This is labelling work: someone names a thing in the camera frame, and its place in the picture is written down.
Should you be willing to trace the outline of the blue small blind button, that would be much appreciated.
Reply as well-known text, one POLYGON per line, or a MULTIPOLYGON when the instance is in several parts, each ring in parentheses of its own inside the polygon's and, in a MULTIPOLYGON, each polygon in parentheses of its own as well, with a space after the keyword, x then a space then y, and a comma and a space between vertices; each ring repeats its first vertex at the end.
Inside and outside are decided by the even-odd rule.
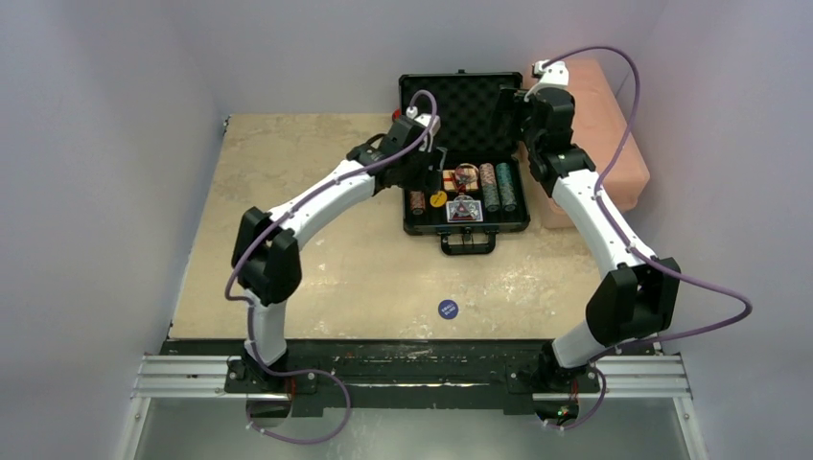
POLYGON ((446 299, 439 303, 437 311, 441 318, 452 320, 459 315, 459 306, 454 300, 446 299))

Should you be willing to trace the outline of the black poker case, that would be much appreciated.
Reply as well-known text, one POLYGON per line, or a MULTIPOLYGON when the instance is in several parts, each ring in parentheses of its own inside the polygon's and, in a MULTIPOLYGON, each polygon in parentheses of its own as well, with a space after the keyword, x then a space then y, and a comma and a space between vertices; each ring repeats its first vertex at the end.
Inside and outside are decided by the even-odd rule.
POLYGON ((432 139, 440 149, 441 185, 430 194, 403 194, 408 235, 438 237, 447 256, 486 255, 499 234, 528 226, 518 144, 491 125, 500 90, 522 85, 522 74, 513 71, 400 76, 400 108, 427 90, 441 122, 432 139))

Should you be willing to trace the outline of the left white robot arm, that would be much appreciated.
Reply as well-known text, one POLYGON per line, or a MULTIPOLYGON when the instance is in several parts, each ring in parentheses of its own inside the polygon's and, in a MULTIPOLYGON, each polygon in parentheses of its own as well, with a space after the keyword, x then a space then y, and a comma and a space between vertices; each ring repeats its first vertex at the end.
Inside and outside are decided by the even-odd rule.
POLYGON ((302 282, 301 250, 345 211, 387 188, 438 187, 444 155, 433 141, 440 126, 437 115, 402 115, 388 132, 351 148, 301 195, 243 214, 224 296, 246 305, 248 378, 261 391, 277 390, 287 375, 279 359, 287 351, 286 305, 302 282))

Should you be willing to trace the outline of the red black chip roll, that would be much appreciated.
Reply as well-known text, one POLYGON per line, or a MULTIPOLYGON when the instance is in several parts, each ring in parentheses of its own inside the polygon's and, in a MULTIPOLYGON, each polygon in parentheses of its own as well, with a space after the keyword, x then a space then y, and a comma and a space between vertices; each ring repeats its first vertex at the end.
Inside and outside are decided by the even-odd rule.
POLYGON ((426 198, 423 192, 411 191, 408 194, 408 204, 413 216, 422 216, 426 213, 426 198))

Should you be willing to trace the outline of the yellow big blind button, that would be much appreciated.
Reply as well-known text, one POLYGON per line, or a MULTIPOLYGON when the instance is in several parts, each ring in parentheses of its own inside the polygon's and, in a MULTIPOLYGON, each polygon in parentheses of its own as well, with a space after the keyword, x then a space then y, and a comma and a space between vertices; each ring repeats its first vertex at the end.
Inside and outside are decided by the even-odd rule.
POLYGON ((448 201, 448 196, 445 191, 438 191, 432 194, 429 199, 428 203, 432 208, 442 208, 448 201))

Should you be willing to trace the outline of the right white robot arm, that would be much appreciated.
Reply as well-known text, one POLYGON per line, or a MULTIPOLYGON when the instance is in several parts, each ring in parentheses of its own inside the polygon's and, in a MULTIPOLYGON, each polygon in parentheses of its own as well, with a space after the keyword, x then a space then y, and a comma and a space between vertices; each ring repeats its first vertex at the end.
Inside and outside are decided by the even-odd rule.
POLYGON ((637 238, 600 184, 593 161, 573 142, 574 116, 575 99, 565 89, 503 86, 493 121, 525 145, 532 177, 569 216, 601 277, 584 320, 543 348, 538 376, 552 390, 572 382, 576 368, 605 350, 666 330, 679 289, 678 279, 652 267, 658 256, 637 238))

